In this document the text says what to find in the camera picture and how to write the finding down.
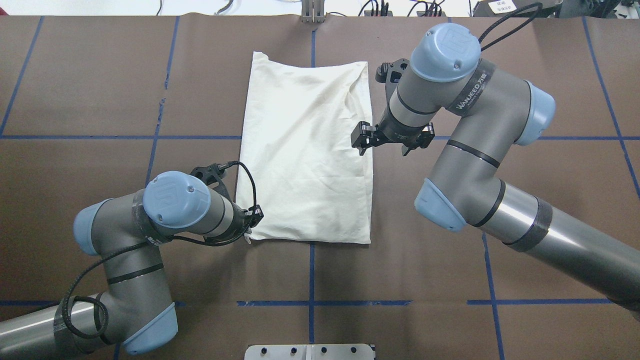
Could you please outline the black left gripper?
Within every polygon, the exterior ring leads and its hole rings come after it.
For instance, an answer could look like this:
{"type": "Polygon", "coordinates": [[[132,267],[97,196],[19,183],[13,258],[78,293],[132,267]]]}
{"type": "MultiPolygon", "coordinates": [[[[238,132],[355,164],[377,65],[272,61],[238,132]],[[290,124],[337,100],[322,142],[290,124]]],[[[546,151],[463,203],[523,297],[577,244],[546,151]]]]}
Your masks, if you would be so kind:
{"type": "Polygon", "coordinates": [[[260,205],[251,206],[249,209],[242,209],[235,203],[231,203],[231,211],[227,211],[225,207],[222,223],[205,235],[205,244],[207,246],[220,247],[230,245],[240,239],[255,228],[265,217],[260,205]]]}

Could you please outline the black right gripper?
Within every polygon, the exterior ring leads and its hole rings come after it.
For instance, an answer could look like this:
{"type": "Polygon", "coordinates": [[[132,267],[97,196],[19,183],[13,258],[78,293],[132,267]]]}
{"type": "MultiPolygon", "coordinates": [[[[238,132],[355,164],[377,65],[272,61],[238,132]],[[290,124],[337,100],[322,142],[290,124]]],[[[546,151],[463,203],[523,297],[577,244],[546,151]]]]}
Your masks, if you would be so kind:
{"type": "Polygon", "coordinates": [[[406,157],[418,148],[427,148],[435,137],[434,125],[429,122],[418,127],[401,123],[391,112],[384,112],[377,125],[359,121],[350,134],[352,148],[363,157],[366,150],[384,144],[402,144],[401,155],[406,157]]]}

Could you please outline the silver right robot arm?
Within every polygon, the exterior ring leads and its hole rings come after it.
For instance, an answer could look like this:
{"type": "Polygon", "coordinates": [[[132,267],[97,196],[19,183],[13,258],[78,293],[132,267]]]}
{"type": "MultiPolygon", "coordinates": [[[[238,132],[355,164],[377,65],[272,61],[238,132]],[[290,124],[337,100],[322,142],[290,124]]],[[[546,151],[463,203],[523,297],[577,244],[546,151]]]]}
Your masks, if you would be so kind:
{"type": "Polygon", "coordinates": [[[460,118],[414,200],[414,209],[446,230],[467,224],[508,248],[566,274],[639,318],[639,251],[496,177],[511,146],[537,141],[554,118],[553,96],[482,58],[482,47],[458,23],[428,29],[409,59],[381,66],[393,79],[379,123],[360,121],[350,144],[427,148],[432,118],[460,118]]]}

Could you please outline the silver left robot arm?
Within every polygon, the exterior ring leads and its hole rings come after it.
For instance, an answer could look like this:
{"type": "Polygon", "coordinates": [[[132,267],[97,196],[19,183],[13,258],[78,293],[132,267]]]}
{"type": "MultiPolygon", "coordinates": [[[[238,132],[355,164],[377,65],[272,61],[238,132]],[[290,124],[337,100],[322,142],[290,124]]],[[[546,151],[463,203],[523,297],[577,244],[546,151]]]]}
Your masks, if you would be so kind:
{"type": "Polygon", "coordinates": [[[243,209],[222,182],[228,164],[167,171],[144,189],[106,199],[74,219],[75,241],[99,260],[108,290],[75,296],[77,277],[60,303],[1,323],[3,360],[70,360],[120,344],[128,354],[149,353],[178,333],[176,305],[160,246],[181,233],[201,235],[203,246],[229,245],[262,220],[257,203],[243,209]]]}

